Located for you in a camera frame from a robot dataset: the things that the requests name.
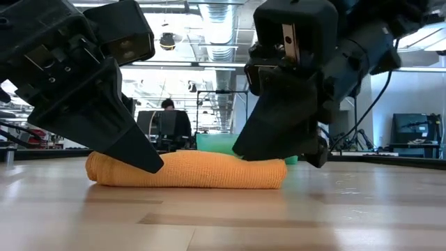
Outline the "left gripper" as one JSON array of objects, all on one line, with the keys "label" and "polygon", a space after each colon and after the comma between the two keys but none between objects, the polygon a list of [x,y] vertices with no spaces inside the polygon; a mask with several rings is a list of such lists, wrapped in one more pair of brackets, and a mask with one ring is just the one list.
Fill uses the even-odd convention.
[{"label": "left gripper", "polygon": [[116,59],[69,0],[0,0],[0,102],[11,101],[6,80],[34,107],[31,124],[145,172],[162,168]]}]

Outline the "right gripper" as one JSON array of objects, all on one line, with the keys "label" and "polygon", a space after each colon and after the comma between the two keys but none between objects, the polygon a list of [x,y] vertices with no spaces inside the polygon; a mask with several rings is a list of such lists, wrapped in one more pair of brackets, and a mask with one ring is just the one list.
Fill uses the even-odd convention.
[{"label": "right gripper", "polygon": [[304,153],[320,169],[328,159],[328,144],[316,133],[318,97],[324,96],[322,67],[335,46],[310,44],[295,56],[285,45],[255,43],[244,67],[249,90],[259,99],[233,145],[246,160],[287,158]]}]

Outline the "orange microfiber towel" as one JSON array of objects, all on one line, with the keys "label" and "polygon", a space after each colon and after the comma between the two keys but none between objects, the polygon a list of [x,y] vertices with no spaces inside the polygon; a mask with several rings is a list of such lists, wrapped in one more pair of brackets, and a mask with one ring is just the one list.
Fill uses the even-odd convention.
[{"label": "orange microfiber towel", "polygon": [[88,178],[112,187],[280,189],[286,178],[284,160],[246,161],[206,151],[178,151],[161,155],[163,167],[151,174],[93,152],[86,159]]}]

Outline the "teal translucent plastic basket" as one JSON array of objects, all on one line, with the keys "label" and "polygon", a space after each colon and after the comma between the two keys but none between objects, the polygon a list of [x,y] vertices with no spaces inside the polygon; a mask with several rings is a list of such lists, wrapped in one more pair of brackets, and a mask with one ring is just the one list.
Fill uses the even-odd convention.
[{"label": "teal translucent plastic basket", "polygon": [[197,150],[223,153],[240,158],[240,156],[235,154],[232,150],[233,145],[236,143],[237,138],[238,138],[237,134],[224,134],[224,133],[197,134],[196,135]]}]

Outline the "dark background monitor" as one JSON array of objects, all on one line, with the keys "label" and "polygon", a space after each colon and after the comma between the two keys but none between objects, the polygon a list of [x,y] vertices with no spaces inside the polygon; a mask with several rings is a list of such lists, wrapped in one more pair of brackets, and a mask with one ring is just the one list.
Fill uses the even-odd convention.
[{"label": "dark background monitor", "polygon": [[408,144],[416,139],[426,139],[428,134],[426,114],[393,114],[391,144]]},{"label": "dark background monitor", "polygon": [[137,116],[137,125],[145,135],[175,134],[177,111],[140,111]]}]

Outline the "person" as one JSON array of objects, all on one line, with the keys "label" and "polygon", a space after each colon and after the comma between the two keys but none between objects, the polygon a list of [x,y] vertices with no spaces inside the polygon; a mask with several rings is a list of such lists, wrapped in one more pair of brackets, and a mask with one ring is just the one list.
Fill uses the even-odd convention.
[{"label": "person", "polygon": [[171,98],[167,98],[162,101],[161,108],[167,111],[174,111],[176,113],[176,125],[173,136],[169,136],[169,139],[175,139],[177,137],[191,137],[192,127],[187,112],[178,110],[175,108],[174,102]]}]

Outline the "red background object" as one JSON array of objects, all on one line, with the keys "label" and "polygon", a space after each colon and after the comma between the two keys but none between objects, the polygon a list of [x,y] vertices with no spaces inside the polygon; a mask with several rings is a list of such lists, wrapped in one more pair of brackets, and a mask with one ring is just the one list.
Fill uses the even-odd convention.
[{"label": "red background object", "polygon": [[28,139],[30,144],[46,144],[47,143],[47,132],[41,129],[31,129],[32,134]]}]

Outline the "long ceiling light strip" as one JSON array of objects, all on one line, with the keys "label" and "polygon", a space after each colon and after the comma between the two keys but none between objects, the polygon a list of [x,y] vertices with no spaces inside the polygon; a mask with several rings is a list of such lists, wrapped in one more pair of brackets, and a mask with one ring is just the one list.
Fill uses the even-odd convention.
[{"label": "long ceiling light strip", "polygon": [[177,67],[177,68],[244,68],[244,63],[225,63],[225,62],[187,62],[187,61],[137,61],[128,65],[141,67]]}]

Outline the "black ceiling device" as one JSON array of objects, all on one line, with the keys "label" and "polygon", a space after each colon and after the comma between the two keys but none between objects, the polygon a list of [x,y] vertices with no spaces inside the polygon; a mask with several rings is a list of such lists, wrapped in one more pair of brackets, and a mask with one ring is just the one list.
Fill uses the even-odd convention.
[{"label": "black ceiling device", "polygon": [[160,47],[166,51],[172,51],[176,48],[176,42],[173,33],[163,33],[160,38]]}]

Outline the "background work desk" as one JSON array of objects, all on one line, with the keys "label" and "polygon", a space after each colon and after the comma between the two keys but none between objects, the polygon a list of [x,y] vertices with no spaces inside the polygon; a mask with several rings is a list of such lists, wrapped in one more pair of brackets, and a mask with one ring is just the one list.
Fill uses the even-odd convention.
[{"label": "background work desk", "polygon": [[400,157],[439,159],[443,148],[440,144],[389,144],[388,149]]}]

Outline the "black aluminium table frame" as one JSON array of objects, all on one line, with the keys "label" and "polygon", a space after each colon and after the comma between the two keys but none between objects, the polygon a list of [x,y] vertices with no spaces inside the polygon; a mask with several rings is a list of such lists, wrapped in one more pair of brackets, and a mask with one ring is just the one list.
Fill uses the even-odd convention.
[{"label": "black aluminium table frame", "polygon": [[[14,150],[14,160],[43,160],[52,158],[86,157],[91,149],[22,149]],[[446,160],[428,158],[404,158],[389,155],[330,155],[328,162],[366,162],[380,165],[416,167],[422,169],[437,169],[446,171]]]}]

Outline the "small silver post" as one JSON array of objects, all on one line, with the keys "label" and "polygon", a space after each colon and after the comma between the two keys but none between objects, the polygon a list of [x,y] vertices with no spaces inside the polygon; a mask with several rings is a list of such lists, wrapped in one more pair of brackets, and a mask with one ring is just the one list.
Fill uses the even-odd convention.
[{"label": "small silver post", "polygon": [[6,147],[5,161],[6,161],[6,165],[8,167],[14,166],[15,152],[16,152],[16,148],[14,148],[12,146]]}]

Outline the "corrugated silver ceiling duct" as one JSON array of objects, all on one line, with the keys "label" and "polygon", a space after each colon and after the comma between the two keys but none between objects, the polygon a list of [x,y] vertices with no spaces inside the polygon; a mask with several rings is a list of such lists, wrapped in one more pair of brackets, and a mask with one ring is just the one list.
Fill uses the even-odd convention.
[{"label": "corrugated silver ceiling duct", "polygon": [[237,7],[226,4],[199,4],[208,60],[233,63],[236,53]]}]

